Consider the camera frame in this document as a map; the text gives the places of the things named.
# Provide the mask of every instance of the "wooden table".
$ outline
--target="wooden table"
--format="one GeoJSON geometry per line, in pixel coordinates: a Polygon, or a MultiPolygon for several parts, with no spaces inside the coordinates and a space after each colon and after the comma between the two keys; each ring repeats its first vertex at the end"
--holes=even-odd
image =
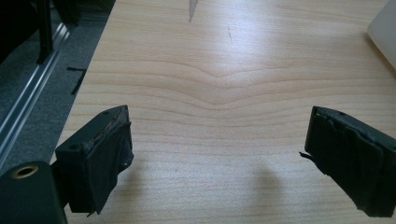
{"type": "Polygon", "coordinates": [[[135,159],[101,215],[69,222],[395,223],[298,153],[313,105],[396,137],[396,72],[366,34],[386,1],[191,4],[113,8],[60,143],[128,105],[135,159]]]}

